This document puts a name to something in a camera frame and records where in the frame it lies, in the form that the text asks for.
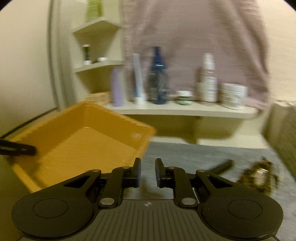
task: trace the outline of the orange plastic tray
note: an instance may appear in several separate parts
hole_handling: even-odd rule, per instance
[[[33,145],[37,156],[13,157],[13,171],[31,192],[91,169],[132,166],[155,130],[96,104],[82,102],[27,129],[11,141]]]

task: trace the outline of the purple bottle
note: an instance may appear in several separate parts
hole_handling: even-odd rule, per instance
[[[111,92],[113,97],[113,106],[123,106],[123,90],[119,79],[121,67],[114,67],[111,71]]]

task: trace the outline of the white lid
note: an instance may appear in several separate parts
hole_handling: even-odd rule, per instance
[[[247,90],[248,90],[248,87],[244,86],[244,85],[223,83],[222,84],[222,90],[246,93]]]
[[[176,91],[178,96],[191,97],[192,91]]]
[[[204,69],[215,69],[214,57],[211,53],[204,53],[202,63]]]

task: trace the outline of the pink towel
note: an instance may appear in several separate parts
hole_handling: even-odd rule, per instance
[[[195,91],[202,56],[212,53],[219,85],[245,85],[246,105],[267,107],[267,39],[256,0],[123,0],[123,12],[128,80],[139,53],[149,92],[152,47],[161,46],[171,93]]]

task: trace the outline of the gray mat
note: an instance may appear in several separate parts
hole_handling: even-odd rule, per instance
[[[188,173],[197,169],[210,169],[217,164],[232,159],[235,166],[222,177],[237,179],[242,171],[249,168],[254,161],[265,156],[273,163],[281,163],[277,154],[271,149],[246,149],[230,147],[213,147],[190,144],[173,144],[152,142],[142,158],[142,175],[139,188],[125,190],[126,199],[171,199],[171,189],[160,189],[155,179],[155,159],[160,157],[165,166],[177,166]],[[282,206],[284,220],[277,234],[281,241],[296,240],[296,183],[285,168],[284,179],[276,192],[274,199]]]

